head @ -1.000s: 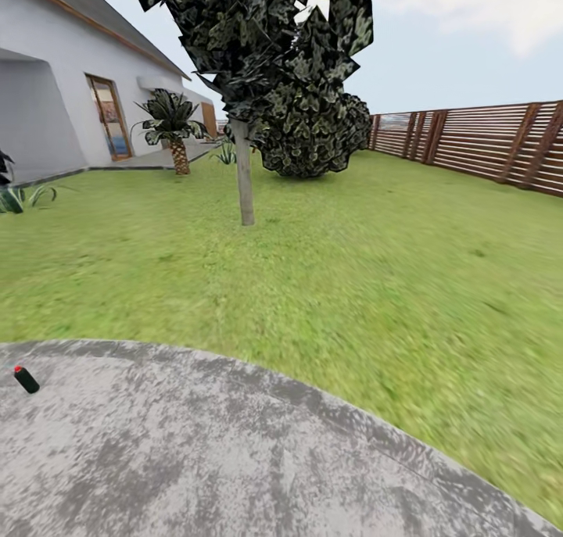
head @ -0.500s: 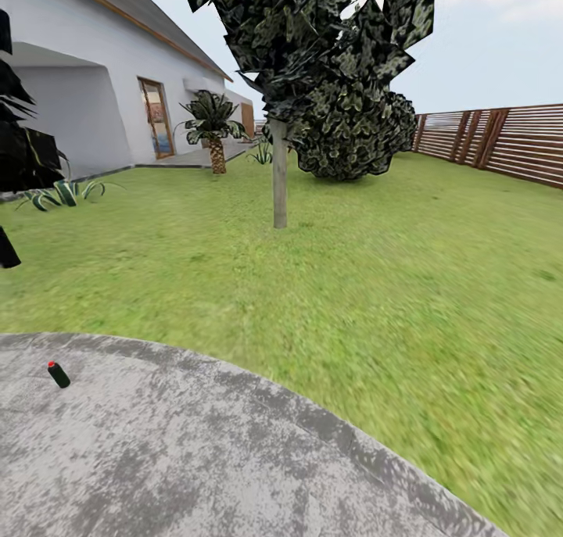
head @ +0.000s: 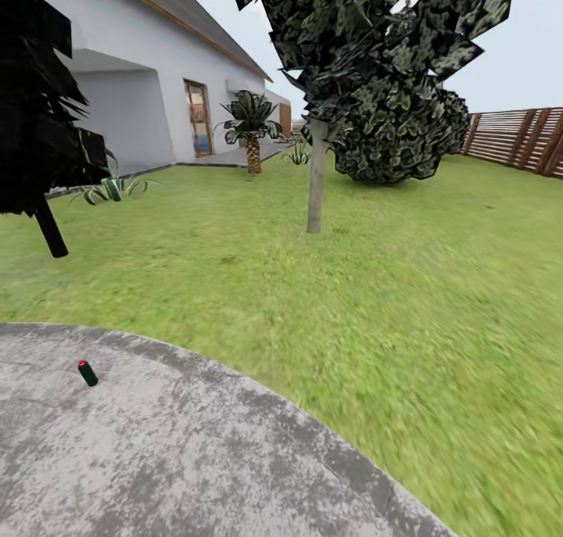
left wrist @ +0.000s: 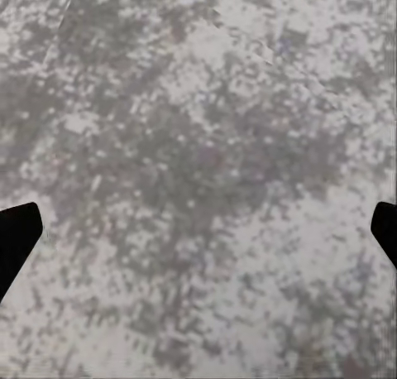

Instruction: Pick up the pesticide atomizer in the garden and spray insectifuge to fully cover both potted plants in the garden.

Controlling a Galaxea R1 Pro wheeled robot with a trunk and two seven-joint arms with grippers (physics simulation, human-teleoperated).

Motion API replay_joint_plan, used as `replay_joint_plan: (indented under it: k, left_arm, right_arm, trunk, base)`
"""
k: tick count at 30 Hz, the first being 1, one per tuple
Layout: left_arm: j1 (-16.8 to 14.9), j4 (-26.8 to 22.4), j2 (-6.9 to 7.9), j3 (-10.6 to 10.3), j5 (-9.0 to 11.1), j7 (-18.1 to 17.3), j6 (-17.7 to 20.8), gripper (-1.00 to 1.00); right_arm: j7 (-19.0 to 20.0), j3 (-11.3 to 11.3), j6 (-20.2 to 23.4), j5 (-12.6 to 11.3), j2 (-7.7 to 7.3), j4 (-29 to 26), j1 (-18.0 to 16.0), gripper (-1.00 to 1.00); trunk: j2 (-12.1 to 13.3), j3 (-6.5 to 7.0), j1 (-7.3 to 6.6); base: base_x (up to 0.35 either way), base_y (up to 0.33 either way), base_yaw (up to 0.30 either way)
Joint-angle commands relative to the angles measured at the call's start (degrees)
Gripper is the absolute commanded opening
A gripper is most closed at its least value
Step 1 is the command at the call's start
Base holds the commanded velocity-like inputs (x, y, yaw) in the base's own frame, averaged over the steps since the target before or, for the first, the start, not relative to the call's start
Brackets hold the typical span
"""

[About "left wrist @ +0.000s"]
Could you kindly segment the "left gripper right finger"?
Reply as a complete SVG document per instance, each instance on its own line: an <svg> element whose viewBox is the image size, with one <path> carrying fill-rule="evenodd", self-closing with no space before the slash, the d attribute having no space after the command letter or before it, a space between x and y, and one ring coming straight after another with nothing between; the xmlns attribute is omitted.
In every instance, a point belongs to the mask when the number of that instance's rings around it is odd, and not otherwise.
<svg viewBox="0 0 397 379"><path fill-rule="evenodd" d="M372 217L371 231L397 269L397 205L378 202Z"/></svg>

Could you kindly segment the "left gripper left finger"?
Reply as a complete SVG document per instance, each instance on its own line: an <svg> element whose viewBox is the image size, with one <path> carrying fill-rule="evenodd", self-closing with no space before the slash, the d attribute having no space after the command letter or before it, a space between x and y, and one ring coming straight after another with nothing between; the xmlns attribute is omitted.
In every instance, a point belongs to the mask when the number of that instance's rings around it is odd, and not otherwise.
<svg viewBox="0 0 397 379"><path fill-rule="evenodd" d="M0 301L43 233L35 202L0 211Z"/></svg>

